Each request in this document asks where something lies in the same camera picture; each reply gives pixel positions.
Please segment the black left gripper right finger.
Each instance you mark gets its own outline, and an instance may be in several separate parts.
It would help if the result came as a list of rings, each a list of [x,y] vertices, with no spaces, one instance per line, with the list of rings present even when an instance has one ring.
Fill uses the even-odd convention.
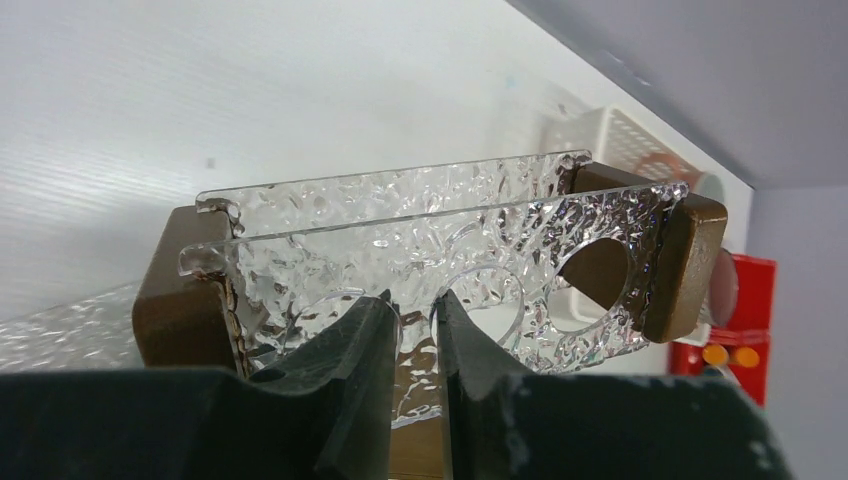
[[[434,305],[449,479],[789,479],[762,409],[715,377],[537,374]]]

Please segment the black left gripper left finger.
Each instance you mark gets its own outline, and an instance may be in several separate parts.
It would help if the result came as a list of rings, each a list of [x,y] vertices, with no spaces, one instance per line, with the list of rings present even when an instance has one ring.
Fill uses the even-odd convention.
[[[385,479],[397,307],[362,297],[278,362],[1,378],[5,479]]]

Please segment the wooden acrylic toothbrush holder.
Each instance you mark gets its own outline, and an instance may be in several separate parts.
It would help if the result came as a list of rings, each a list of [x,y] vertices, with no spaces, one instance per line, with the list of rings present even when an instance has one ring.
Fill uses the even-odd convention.
[[[175,209],[132,309],[145,365],[250,376],[389,291],[389,475],[443,474],[435,299],[563,374],[691,333],[727,224],[691,180],[587,151],[209,190]]]

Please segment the white toothpaste tube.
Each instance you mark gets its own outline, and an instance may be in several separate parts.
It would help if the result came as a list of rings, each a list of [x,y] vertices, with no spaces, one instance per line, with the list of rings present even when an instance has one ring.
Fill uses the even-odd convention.
[[[722,345],[708,344],[702,350],[702,359],[708,366],[721,367],[728,363],[730,354]]]

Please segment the orange toothpaste tube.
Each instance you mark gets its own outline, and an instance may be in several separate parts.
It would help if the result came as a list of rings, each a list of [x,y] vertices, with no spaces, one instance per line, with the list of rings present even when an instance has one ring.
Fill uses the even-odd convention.
[[[735,347],[730,356],[731,364],[740,368],[751,369],[761,362],[760,354],[749,346]]]

